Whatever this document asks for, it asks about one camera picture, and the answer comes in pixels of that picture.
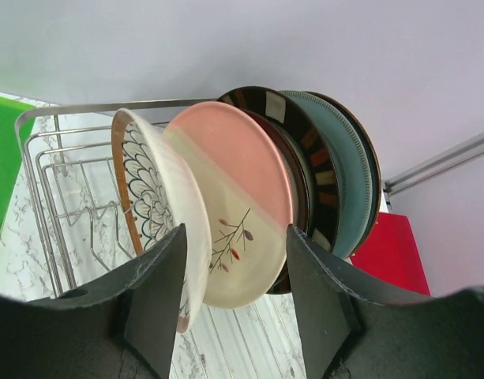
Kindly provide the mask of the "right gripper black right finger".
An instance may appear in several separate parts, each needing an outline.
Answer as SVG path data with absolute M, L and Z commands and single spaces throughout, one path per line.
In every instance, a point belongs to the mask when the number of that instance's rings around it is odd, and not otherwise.
M 379 280 L 287 229 L 309 378 L 484 378 L 484 287 L 441 298 Z

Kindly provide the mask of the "brown floral pattern plate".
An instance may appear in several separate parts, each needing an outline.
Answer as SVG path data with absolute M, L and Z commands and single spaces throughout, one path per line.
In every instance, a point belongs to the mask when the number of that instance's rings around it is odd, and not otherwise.
M 177 332 L 196 318 L 208 281 L 212 241 L 201 191 L 189 166 L 162 131 L 129 109 L 116 111 L 111 149 L 119 198 L 136 254 L 151 250 L 172 229 L 186 227 L 186 270 Z

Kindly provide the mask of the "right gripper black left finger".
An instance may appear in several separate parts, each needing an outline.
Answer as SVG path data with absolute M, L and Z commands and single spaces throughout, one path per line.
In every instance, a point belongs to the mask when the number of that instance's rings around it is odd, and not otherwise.
M 64 295 L 0 295 L 0 378 L 166 378 L 186 265 L 186 229 Z

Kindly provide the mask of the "pink beige leaf plate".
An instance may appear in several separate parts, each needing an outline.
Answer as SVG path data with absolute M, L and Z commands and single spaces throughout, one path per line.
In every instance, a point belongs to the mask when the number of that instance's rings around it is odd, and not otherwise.
M 208 213 L 212 253 L 204 303 L 246 306 L 274 283 L 294 221 L 287 169 L 247 113 L 218 101 L 187 107 L 163 132 L 193 172 Z

